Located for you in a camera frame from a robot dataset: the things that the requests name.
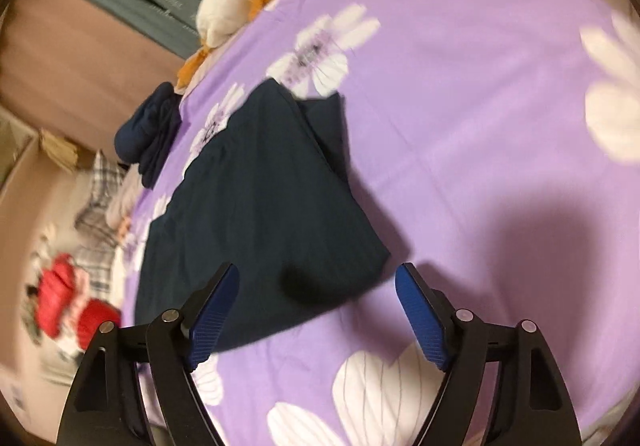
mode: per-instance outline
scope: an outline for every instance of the red object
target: red object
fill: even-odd
[[[60,334],[60,317],[74,297],[76,280],[69,258],[68,253],[57,256],[51,269],[42,271],[38,286],[36,323],[50,338]]]
[[[105,321],[120,325],[120,312],[106,302],[92,298],[78,320],[78,346],[86,350],[95,331]]]

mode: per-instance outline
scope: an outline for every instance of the dark navy cloth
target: dark navy cloth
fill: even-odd
[[[124,163],[140,163],[145,188],[153,188],[182,123],[180,96],[164,82],[138,107],[116,133],[114,145]]]
[[[152,222],[136,324],[180,307],[223,262],[240,291],[216,350],[303,323],[381,279],[388,251],[351,196],[342,100],[255,89]]]

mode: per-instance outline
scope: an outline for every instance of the white flower petal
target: white flower petal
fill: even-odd
[[[187,169],[191,166],[191,163],[193,163],[196,160],[197,156],[198,155],[195,152],[191,152],[189,154],[189,157],[187,158],[187,162],[184,163],[184,168],[182,169],[182,180],[184,180],[184,176],[187,173]]]
[[[287,52],[268,67],[266,75],[271,76],[276,81],[281,81],[287,68],[295,58],[296,54],[294,52]]]
[[[594,141],[615,161],[640,161],[640,96],[615,83],[593,84],[585,97],[585,119]]]
[[[329,96],[337,90],[342,80],[349,73],[349,62],[341,52],[327,56],[314,69],[314,86],[320,96]]]
[[[412,444],[443,374],[413,343],[392,365],[361,350],[340,368],[334,404],[353,446]]]
[[[158,217],[164,215],[164,213],[166,212],[166,207],[169,206],[170,200],[171,200],[171,197],[169,197],[168,195],[161,195],[158,198],[158,200],[154,204],[154,213],[152,218],[153,221],[156,220]]]
[[[138,240],[136,251],[133,254],[133,268],[136,271],[142,270],[142,262],[144,261],[144,258],[145,258],[146,241],[149,238],[149,226],[151,226],[151,221],[146,223],[145,229],[142,231],[142,235]]]
[[[640,30],[622,13],[614,11],[611,14],[611,20],[620,40],[624,42],[626,48],[635,58],[636,65],[640,65]]]
[[[207,117],[207,125],[209,123],[211,123],[213,121],[213,118],[209,119]],[[205,134],[207,133],[206,129],[200,129],[198,131],[198,133],[196,134],[196,136],[193,138],[193,141],[191,142],[191,147],[189,148],[189,153],[196,153],[196,149],[198,148],[198,146],[200,145],[200,142],[202,141],[202,139],[204,138]]]
[[[140,393],[142,394],[142,403],[145,407],[146,415],[149,419],[153,418],[154,422],[166,427],[164,416],[160,410],[158,402],[158,394],[151,378],[151,372],[142,371],[138,376],[140,380]]]
[[[220,118],[218,125],[216,127],[216,134],[221,133],[224,129],[226,129],[226,124],[229,121],[229,116],[226,115],[223,118]]]
[[[366,12],[366,6],[362,4],[350,4],[334,17],[331,26],[338,33],[350,31],[360,22],[360,19]]]
[[[318,33],[324,31],[330,21],[331,16],[322,15],[318,17],[308,28],[299,32],[296,37],[296,51],[299,51],[302,47],[307,45]]]
[[[204,404],[217,406],[225,395],[222,378],[218,373],[218,355],[212,354],[191,373],[200,399]]]
[[[226,438],[225,431],[222,429],[222,425],[220,424],[220,421],[215,417],[213,417],[210,413],[209,413],[209,418],[211,419],[212,425],[218,432],[218,435],[220,435],[220,438],[222,439],[222,442],[225,444],[225,446],[231,446],[231,442],[229,442],[229,439]]]
[[[379,28],[380,22],[378,19],[366,19],[364,22],[355,26],[352,30],[349,30],[339,36],[335,43],[341,51],[359,48],[369,38],[375,35]]]
[[[582,28],[580,38],[586,52],[612,76],[640,88],[640,67],[620,44],[601,28]]]
[[[277,402],[267,425],[276,446],[344,446],[322,419],[294,404]]]
[[[197,140],[198,137],[200,136],[200,133],[202,133],[202,135],[204,135],[207,132],[207,128],[210,124],[212,124],[213,120],[216,118],[216,114],[218,114],[218,110],[220,109],[220,102],[216,103],[215,105],[212,106],[211,110],[209,111],[209,114],[207,115],[207,119],[204,122],[204,128],[201,129],[200,131],[198,131],[198,135],[196,136],[196,138],[194,139],[194,143],[191,144],[191,148],[193,148],[193,146],[195,144],[197,144]]]
[[[234,83],[229,91],[226,93],[225,99],[222,100],[222,108],[225,111],[225,117],[228,118],[231,114],[238,110],[244,99],[244,86]]]
[[[309,77],[305,76],[299,83],[296,83],[290,90],[298,98],[305,99],[309,96]]]

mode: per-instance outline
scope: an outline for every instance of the bed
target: bed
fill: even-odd
[[[412,261],[488,321],[536,321],[588,430],[640,374],[639,179],[601,124],[635,72],[620,64],[634,62],[624,55],[638,36],[601,0],[278,0],[183,100],[172,152],[134,212],[125,323],[148,225],[212,108],[269,76],[301,98],[337,89],[351,189],[390,265]],[[309,44],[327,59],[296,68]],[[388,282],[212,356],[194,379],[229,444],[278,446],[405,444],[440,382]],[[151,391],[146,404],[153,413]]]

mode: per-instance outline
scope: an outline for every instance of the blue gripper pad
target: blue gripper pad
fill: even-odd
[[[240,288],[240,272],[233,264],[227,268],[206,305],[191,327],[191,354],[187,358],[190,371],[209,359],[218,343],[222,326],[236,301]]]
[[[424,357],[443,372],[446,371],[451,357],[445,348],[444,329],[404,265],[396,269],[396,294]]]

